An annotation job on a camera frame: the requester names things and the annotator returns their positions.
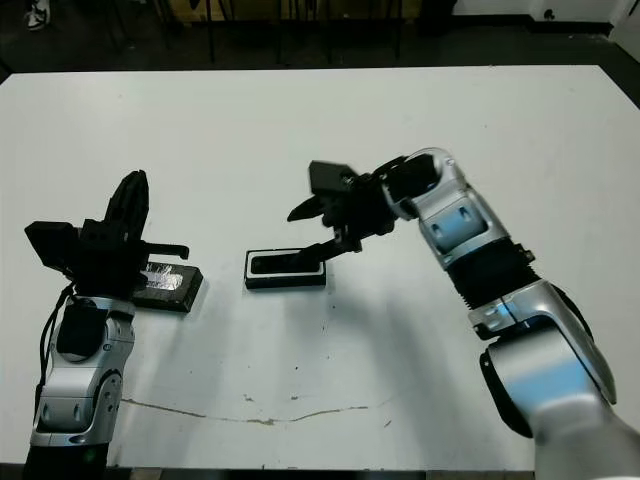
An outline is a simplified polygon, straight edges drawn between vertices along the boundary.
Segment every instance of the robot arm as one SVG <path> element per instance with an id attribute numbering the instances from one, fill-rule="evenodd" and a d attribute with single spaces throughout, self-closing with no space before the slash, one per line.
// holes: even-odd
<path id="1" fill-rule="evenodd" d="M 148 208 L 146 175 L 132 172 L 111 198 L 104 220 L 86 220 L 81 229 L 34 222 L 25 230 L 43 264 L 72 280 L 41 339 L 25 479 L 102 476 L 134 344 L 132 296 L 146 284 L 140 270 L 151 253 L 189 254 L 187 247 L 141 240 Z M 55 328 L 63 304 L 62 322 Z"/>
<path id="2" fill-rule="evenodd" d="M 613 375 L 573 302 L 529 266 L 498 217 L 451 155 L 429 148 L 357 176 L 313 162 L 314 197 L 289 220 L 323 214 L 335 238 L 298 254 L 326 260 L 361 250 L 360 240 L 393 230 L 396 218 L 420 231 L 471 312 L 483 340 L 480 367 L 498 412 L 536 444 L 536 478 L 640 478 L 640 435 L 613 412 Z"/>

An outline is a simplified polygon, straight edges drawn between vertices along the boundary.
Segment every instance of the black box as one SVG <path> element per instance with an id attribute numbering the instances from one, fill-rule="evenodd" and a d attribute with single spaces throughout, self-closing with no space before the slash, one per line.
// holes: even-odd
<path id="1" fill-rule="evenodd" d="M 288 268 L 287 257 L 298 253 L 300 248 L 275 250 L 249 250 L 244 263 L 244 283 L 249 290 L 276 287 L 309 287 L 327 284 L 327 269 L 324 262 L 313 270 Z M 273 259 L 260 262 L 260 258 Z"/>
<path id="2" fill-rule="evenodd" d="M 133 295 L 137 307 L 191 311 L 202 284 L 202 273 L 197 267 L 149 262 L 140 273 L 147 277 L 147 286 Z"/>

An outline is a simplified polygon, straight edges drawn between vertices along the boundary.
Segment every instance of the white table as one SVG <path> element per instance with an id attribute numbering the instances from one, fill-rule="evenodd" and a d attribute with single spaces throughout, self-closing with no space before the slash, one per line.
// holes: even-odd
<path id="1" fill-rule="evenodd" d="M 189 315 L 136 316 L 110 463 L 531 469 L 416 224 L 331 261 L 324 291 L 243 285 L 247 249 L 330 238 L 285 222 L 310 160 L 365 172 L 425 146 L 458 158 L 582 308 L 640 428 L 640 112 L 599 68 L 15 75 L 0 86 L 0 461 L 25 459 L 40 331 L 65 285 L 22 229 L 100 218 L 142 168 L 144 238 L 187 243 L 206 284 Z"/>

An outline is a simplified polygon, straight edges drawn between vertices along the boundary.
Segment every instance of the floor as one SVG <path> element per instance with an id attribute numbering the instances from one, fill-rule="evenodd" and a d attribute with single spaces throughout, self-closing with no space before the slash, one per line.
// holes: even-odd
<path id="1" fill-rule="evenodd" d="M 177 26 L 167 35 L 149 5 L 117 0 L 130 39 L 123 38 L 110 15 L 107 28 L 101 0 L 52 0 L 54 23 L 30 33 L 24 28 L 24 0 L 0 0 L 0 83 L 9 72 L 79 70 L 210 70 L 275 68 L 362 68 L 457 65 L 598 64 L 640 107 L 640 64 L 602 34 L 532 33 L 524 25 L 456 26 L 437 36 L 421 36 L 413 24 L 401 29 L 396 58 L 393 26 L 335 22 L 323 25 L 285 25 L 281 61 L 277 62 L 278 30 L 260 24 L 216 25 L 215 63 L 209 56 L 207 30 L 202 25 Z M 114 48 L 109 36 L 116 36 Z M 331 59 L 328 55 L 330 41 Z M 20 467 L 0 465 L 0 477 L 20 478 Z M 297 476 L 295 472 L 264 472 L 266 476 Z M 107 478 L 134 480 L 191 480 L 252 477 L 251 472 L 112 470 Z M 355 473 L 344 478 L 413 479 L 424 473 Z M 533 475 L 505 472 L 428 473 L 427 479 L 516 480 Z"/>

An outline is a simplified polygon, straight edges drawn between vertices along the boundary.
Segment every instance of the shoe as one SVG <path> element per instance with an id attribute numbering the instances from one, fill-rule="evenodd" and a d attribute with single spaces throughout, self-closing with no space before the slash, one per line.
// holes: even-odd
<path id="1" fill-rule="evenodd" d="M 31 10 L 26 13 L 25 18 L 30 31 L 42 30 L 51 21 L 49 0 L 32 0 Z"/>

